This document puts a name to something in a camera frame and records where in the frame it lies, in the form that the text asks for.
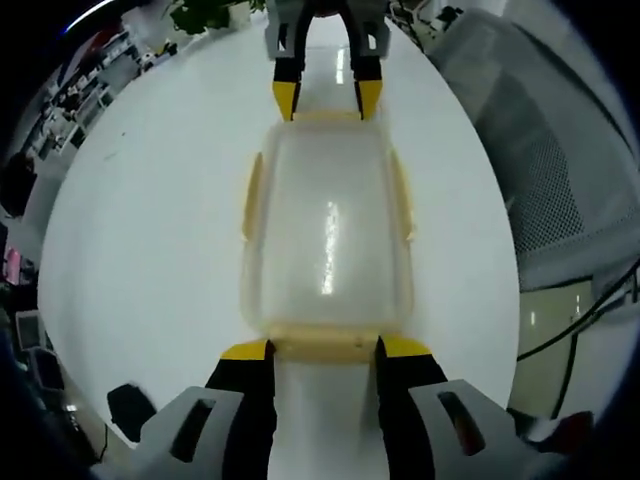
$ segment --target gray mesh panel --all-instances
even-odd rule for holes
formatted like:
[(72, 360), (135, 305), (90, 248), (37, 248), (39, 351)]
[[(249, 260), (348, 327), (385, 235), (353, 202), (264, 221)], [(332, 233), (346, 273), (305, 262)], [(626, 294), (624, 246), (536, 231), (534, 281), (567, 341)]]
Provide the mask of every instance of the gray mesh panel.
[(574, 72), (508, 21), (475, 10), (432, 60), (491, 161), (522, 290), (640, 254), (638, 160)]

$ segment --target desk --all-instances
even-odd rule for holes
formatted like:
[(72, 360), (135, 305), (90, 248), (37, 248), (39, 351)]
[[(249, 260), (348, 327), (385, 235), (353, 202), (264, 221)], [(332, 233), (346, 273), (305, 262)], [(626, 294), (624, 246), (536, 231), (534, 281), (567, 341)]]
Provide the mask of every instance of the desk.
[[(314, 21), (308, 45), (344, 44), (339, 22)], [(239, 310), (240, 225), (253, 158), (279, 121), (264, 26), (203, 39), (127, 86), (60, 191), (39, 307), (62, 363), (107, 423), (111, 389), (135, 382), (161, 408), (203, 385), (223, 350), (257, 336)], [(408, 171), (417, 224), (407, 330), (431, 347), (449, 378), (464, 378), (506, 406), (519, 292), (500, 191), (444, 80), (390, 27), (384, 114)], [(289, 408), (279, 408), (279, 429), (290, 436), (276, 434), (271, 472), (300, 462), (305, 478), (342, 474), (348, 462), (327, 455), (349, 460), (345, 452), (357, 450), (384, 477), (375, 428), (349, 448), (338, 440), (366, 423), (367, 369), (334, 373), (278, 366), (278, 403)], [(305, 420), (306, 400), (316, 408)]]

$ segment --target wall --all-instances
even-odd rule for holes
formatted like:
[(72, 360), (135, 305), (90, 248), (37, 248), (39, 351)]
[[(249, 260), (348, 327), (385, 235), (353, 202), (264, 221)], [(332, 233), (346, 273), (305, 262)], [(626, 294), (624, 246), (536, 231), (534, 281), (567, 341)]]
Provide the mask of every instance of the wall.
[(549, 0), (508, 0), (503, 16), (551, 48), (580, 76), (615, 119), (635, 156), (640, 156), (634, 129), (615, 86), (571, 21)]
[(7, 161), (11, 157), (11, 155), (20, 151), (20, 149), (24, 145), (24, 142), (27, 140), (29, 133), (31, 133), (31, 129), (40, 118), (40, 108), (44, 103), (47, 88), (55, 81), (55, 79), (58, 77), (59, 72), (60, 69), (57, 68), (56, 71), (51, 74), (49, 79), (33, 95), (27, 106), (22, 111), (20, 120), (18, 120), (18, 124), (13, 131), (11, 143), (9, 144), (4, 158), (1, 159), (2, 162), (0, 163), (4, 163), (5, 161)]
[(87, 53), (87, 50), (89, 50), (89, 48), (93, 45), (93, 42), (97, 36), (98, 34), (95, 34), (89, 40), (84, 42), (80, 46), (80, 48), (76, 50), (76, 53), (74, 53), (73, 56), (62, 65), (62, 68), (64, 68), (62, 78), (56, 77), (59, 85), (65, 85), (71, 79), (76, 69), (78, 68), (78, 65)]
[(578, 337), (573, 373), (560, 417), (603, 413), (627, 369), (640, 333), (640, 304), (612, 312)]

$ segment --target translucent plastic box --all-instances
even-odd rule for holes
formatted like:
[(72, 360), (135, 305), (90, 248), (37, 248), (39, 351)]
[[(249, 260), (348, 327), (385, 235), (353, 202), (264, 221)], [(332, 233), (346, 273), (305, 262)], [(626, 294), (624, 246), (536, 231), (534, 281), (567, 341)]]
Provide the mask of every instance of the translucent plastic box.
[(384, 129), (347, 115), (274, 127), (255, 160), (243, 233), (242, 308), (279, 355), (369, 359), (411, 314), (413, 225)]

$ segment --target cable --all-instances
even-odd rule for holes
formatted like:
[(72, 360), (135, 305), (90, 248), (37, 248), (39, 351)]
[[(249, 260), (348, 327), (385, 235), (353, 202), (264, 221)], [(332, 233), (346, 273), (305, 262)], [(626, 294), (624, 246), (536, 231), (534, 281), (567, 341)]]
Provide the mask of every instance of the cable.
[(633, 272), (633, 286), (631, 287), (631, 301), (638, 302), (638, 271)]
[(564, 398), (567, 396), (567, 390), (569, 390), (569, 383), (571, 382), (571, 375), (573, 374), (573, 364), (576, 362), (576, 352), (578, 351), (578, 334), (571, 335), (571, 344), (569, 345), (569, 358), (567, 359), (567, 368), (564, 371), (564, 377), (562, 378), (562, 385), (560, 386), (560, 393), (558, 393), (558, 399), (551, 411), (551, 419), (555, 420), (560, 415), (560, 409), (564, 403)]
[(109, 427), (104, 425), (104, 447), (102, 447), (102, 451), (100, 452), (100, 456), (98, 457), (98, 461), (102, 463), (102, 459), (104, 458), (104, 454), (107, 452), (107, 447), (109, 446)]
[(536, 353), (540, 353), (541, 351), (546, 350), (547, 348), (549, 348), (552, 345), (555, 345), (560, 340), (564, 339), (568, 335), (571, 335), (573, 332), (575, 332), (580, 327), (582, 327), (585, 323), (587, 323), (591, 319), (591, 317), (595, 313), (598, 312), (598, 309), (607, 300), (609, 300), (609, 298), (611, 298), (613, 296), (613, 294), (615, 294), (622, 286), (624, 286), (625, 282), (627, 280), (629, 280), (629, 278), (631, 278), (631, 276), (635, 273), (635, 271), (638, 269), (638, 267), (640, 267), (640, 258), (638, 258), (633, 263), (631, 268), (629, 270), (627, 270), (625, 272), (625, 274), (622, 275), (622, 277), (620, 277), (620, 279), (618, 279), (613, 285), (611, 285), (607, 289), (607, 291), (605, 291), (602, 294), (602, 296), (598, 300), (596, 300), (596, 302), (593, 305), (591, 305), (591, 308), (589, 308), (589, 310), (587, 310), (587, 312), (584, 315), (582, 315), (582, 317), (580, 317), (579, 320), (577, 320), (575, 323), (573, 323), (573, 325), (569, 326), (568, 328), (565, 328), (558, 335), (556, 335), (555, 337), (550, 338), (549, 340), (544, 342), (542, 345), (538, 345), (536, 348), (534, 348), (532, 350), (529, 350), (528, 352), (525, 352), (525, 353), (523, 353), (521, 355), (518, 355), (518, 358), (516, 360), (518, 362), (520, 362), (522, 360), (525, 360), (525, 359), (531, 357), (532, 355), (535, 355)]
[(590, 328), (591, 326), (593, 326), (593, 324), (597, 323), (603, 316), (605, 313), (608, 313), (610, 310), (607, 308), (606, 310), (603, 308), (603, 311), (598, 311), (596, 313), (594, 313), (592, 315), (592, 317), (589, 319), (588, 322), (582, 324), (580, 326), (580, 328), (578, 328), (578, 330), (576, 330), (575, 332), (573, 332), (574, 335), (580, 335), (582, 332), (584, 332), (585, 330), (587, 330), (588, 328)]

